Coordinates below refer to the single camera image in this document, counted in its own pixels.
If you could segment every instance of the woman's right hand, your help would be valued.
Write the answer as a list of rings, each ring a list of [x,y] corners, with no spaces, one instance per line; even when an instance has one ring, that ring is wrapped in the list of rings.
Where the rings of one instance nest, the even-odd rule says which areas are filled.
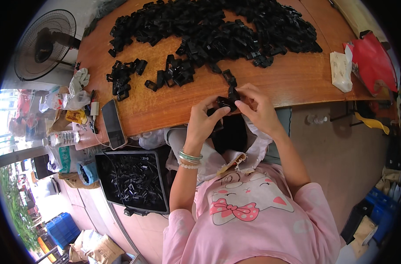
[[[247,83],[240,88],[236,88],[240,95],[251,98],[257,103],[256,111],[242,101],[235,101],[235,105],[246,115],[253,124],[262,132],[272,138],[285,134],[285,130],[278,120],[277,113],[271,100],[256,86]]]

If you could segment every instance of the wooden table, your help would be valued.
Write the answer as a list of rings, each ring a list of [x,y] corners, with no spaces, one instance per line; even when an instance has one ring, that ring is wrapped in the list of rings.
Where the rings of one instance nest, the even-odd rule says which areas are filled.
[[[194,82],[183,87],[168,88],[164,86],[153,92],[144,86],[146,80],[156,81],[158,70],[164,69],[168,54],[174,54],[181,39],[171,36],[162,39],[151,47],[148,43],[134,41],[125,46],[124,51],[116,58],[108,54],[111,48],[109,35],[115,20],[123,15],[129,15],[142,8],[149,0],[132,0],[124,3],[112,13],[98,22],[96,29],[80,44],[77,62],[81,68],[87,68],[90,80],[84,89],[88,92],[96,90],[97,101],[102,107],[113,98],[112,84],[106,81],[106,74],[116,60],[122,62],[134,61],[136,58],[148,61],[148,65],[139,76],[134,74],[129,82],[132,87],[129,98],[118,102],[119,116],[127,136],[136,135],[150,130],[187,123],[190,108],[209,95],[226,96],[228,84],[221,74],[212,73],[207,66],[196,69]],[[331,84],[330,53],[344,52],[342,43],[355,39],[355,35],[341,14],[330,6],[328,0],[280,0],[281,4],[290,5],[303,14],[303,19],[314,25],[317,32],[317,42],[322,47],[322,53],[292,53],[277,55],[272,66],[262,69],[252,65],[252,61],[241,58],[236,61],[222,60],[218,66],[224,71],[230,69],[241,86],[250,82],[272,99],[275,107],[293,106],[309,103],[330,101],[372,100],[366,88],[352,75],[353,90],[343,93]],[[236,17],[232,12],[225,11],[225,21],[237,18],[246,23],[244,17]],[[387,94],[381,94],[378,99],[389,99]],[[100,131],[97,135],[101,142],[108,142],[102,114],[96,119]],[[80,150],[97,145],[94,134],[79,131],[81,141],[76,145]]]

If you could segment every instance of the green foliage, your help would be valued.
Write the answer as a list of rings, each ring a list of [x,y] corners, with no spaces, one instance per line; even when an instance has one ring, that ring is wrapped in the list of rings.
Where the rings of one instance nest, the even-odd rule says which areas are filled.
[[[22,205],[16,181],[10,179],[8,166],[0,168],[0,182],[11,219],[25,247],[28,250],[38,249],[38,234],[32,228],[34,223],[27,214],[27,207]]]

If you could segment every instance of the tray of black parts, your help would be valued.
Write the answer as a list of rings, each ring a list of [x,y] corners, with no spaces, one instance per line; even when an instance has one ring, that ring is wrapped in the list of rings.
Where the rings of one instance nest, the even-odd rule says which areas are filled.
[[[95,160],[108,201],[145,213],[170,213],[166,157],[159,152],[112,151],[96,154]]]

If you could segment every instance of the wrist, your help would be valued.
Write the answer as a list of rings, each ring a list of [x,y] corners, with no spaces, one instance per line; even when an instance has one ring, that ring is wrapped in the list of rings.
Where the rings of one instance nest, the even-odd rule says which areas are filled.
[[[191,156],[200,156],[203,143],[186,141],[183,152]]]
[[[287,133],[285,132],[285,129],[280,124],[277,127],[269,129],[268,131],[266,131],[266,133],[270,137],[272,137],[272,139],[274,141],[280,141],[280,140],[282,140],[283,138],[285,138],[287,136]]]

